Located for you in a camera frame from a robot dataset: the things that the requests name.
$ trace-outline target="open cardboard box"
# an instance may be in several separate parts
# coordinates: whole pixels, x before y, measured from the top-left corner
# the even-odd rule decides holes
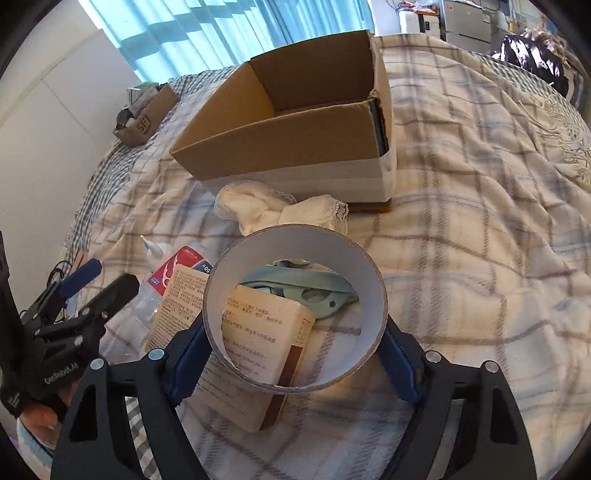
[[[171,155],[213,193],[259,180],[298,200],[387,202],[396,158],[384,61],[366,31],[314,38],[238,67]]]

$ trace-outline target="curtain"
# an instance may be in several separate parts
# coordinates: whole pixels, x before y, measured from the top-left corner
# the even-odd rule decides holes
[[[307,38],[374,29],[367,0],[79,0],[142,80],[239,65]]]

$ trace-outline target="screw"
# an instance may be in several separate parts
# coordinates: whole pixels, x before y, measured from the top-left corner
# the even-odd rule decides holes
[[[429,350],[425,353],[425,358],[427,359],[427,362],[438,364],[441,361],[441,354],[435,350]]]
[[[496,374],[499,371],[499,365],[492,360],[486,362],[484,368],[486,368],[491,374]]]
[[[155,348],[154,350],[150,350],[148,353],[148,358],[150,360],[160,360],[164,356],[164,350],[161,348]]]
[[[95,358],[92,362],[90,362],[90,368],[93,370],[100,370],[103,368],[105,361],[102,358]]]

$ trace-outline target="tape roll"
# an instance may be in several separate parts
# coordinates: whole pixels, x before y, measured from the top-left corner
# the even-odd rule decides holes
[[[347,355],[325,365],[314,383],[299,387],[261,383],[247,376],[232,363],[222,339],[222,313],[234,287],[256,268],[285,258],[305,258],[341,275],[359,296],[362,319],[361,332]],[[376,351],[387,316],[386,288],[371,257],[347,237],[311,225],[273,226],[244,237],[217,262],[203,296],[205,331],[220,360],[254,387],[282,395],[321,390],[358,370]]]

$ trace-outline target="bed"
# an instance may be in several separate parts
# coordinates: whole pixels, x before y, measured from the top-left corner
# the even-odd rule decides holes
[[[381,269],[402,330],[455,363],[500,364],[538,476],[551,478],[591,419],[591,133],[534,76],[500,76],[486,59],[424,35],[378,40],[392,92],[394,208],[350,215],[349,236]],[[150,142],[115,145],[101,162],[66,244],[68,259],[87,248],[103,263],[79,305],[123,271],[145,278],[140,234],[199,239],[218,253],[239,238],[168,154],[230,72],[175,80],[181,101]],[[307,375],[322,369],[336,336],[358,332],[335,318],[313,334],[320,347]],[[135,359],[142,336],[123,311],[108,323],[102,353]],[[128,412],[145,475],[159,478],[136,400]],[[257,434],[194,398],[179,411],[220,480],[377,479],[410,414],[375,356],[333,387],[290,397],[280,423]]]

